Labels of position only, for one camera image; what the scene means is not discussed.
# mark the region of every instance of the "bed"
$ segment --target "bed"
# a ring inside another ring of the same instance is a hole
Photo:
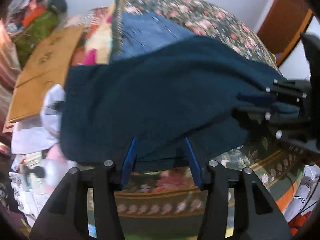
[[[257,35],[235,16],[202,0],[116,0],[109,8],[97,8],[72,18],[68,25],[85,24],[84,43],[112,15],[112,49],[121,51],[123,12],[141,15],[154,12],[197,35],[217,39],[249,60],[263,62],[277,70],[276,58]],[[76,50],[73,64],[81,62],[84,47]],[[275,138],[261,137],[215,158],[224,166],[241,170],[251,167],[283,212],[300,184],[304,165],[293,147],[280,149]],[[206,191],[193,183],[188,167],[165,171],[133,172],[129,184],[116,192],[119,217],[126,239],[196,238],[204,212]],[[93,192],[88,194],[88,221],[94,225]],[[229,191],[228,230],[233,231],[234,193]]]

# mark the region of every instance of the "cable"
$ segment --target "cable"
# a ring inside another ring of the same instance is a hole
[[[304,212],[305,210],[307,210],[308,208],[312,207],[314,204],[317,203],[317,201],[316,201],[316,202],[314,202],[312,205],[310,205],[308,208],[305,209],[305,207],[308,205],[310,199],[312,198],[314,192],[316,191],[319,182],[320,182],[320,176],[319,176],[319,178],[318,178],[318,180],[317,180],[317,184],[316,184],[315,188],[313,189],[313,191],[312,191],[310,197],[308,198],[307,202],[305,203],[305,205],[303,206],[303,208],[301,208],[301,211],[300,211],[298,214],[296,214],[296,215],[293,217],[293,219],[291,219],[291,220],[289,221],[289,223],[290,223],[291,221],[293,221],[293,220],[294,220],[298,215],[300,215],[302,212]]]
[[[300,211],[300,213],[305,212],[308,208],[310,208],[310,207],[314,206],[317,202],[318,202],[318,201],[314,202],[313,204],[311,204],[311,205],[310,205],[310,206],[308,206],[307,208],[305,208],[305,209],[301,210],[301,211]]]

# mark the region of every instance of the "green bag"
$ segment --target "green bag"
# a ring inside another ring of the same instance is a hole
[[[39,41],[48,37],[58,24],[58,15],[47,11],[37,17],[21,34],[13,38],[22,69]]]

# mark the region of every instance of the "metal bolt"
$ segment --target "metal bolt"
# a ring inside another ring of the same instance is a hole
[[[215,160],[211,160],[211,161],[209,161],[209,165],[210,165],[211,167],[215,167],[215,166],[218,165],[218,162],[215,161]]]
[[[244,172],[245,172],[246,174],[251,174],[251,173],[252,173],[252,169],[249,168],[249,167],[245,167],[245,168],[244,168]]]
[[[76,174],[77,172],[78,172],[78,168],[76,168],[76,167],[73,167],[69,170],[69,173],[71,173],[71,174]]]
[[[271,118],[271,114],[269,112],[266,112],[265,118],[267,121],[269,121]]]
[[[277,138],[277,139],[280,139],[281,136],[282,136],[282,131],[281,131],[281,130],[278,130],[278,131],[276,132],[276,138]]]
[[[112,164],[113,164],[113,161],[112,161],[112,160],[106,160],[106,161],[103,163],[103,165],[105,165],[105,166],[107,166],[107,167],[111,166]]]

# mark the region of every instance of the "cardboard sheet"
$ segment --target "cardboard sheet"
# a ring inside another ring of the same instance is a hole
[[[18,77],[8,113],[9,123],[40,113],[46,92],[64,86],[70,60],[83,34],[83,25],[52,33],[36,47]]]

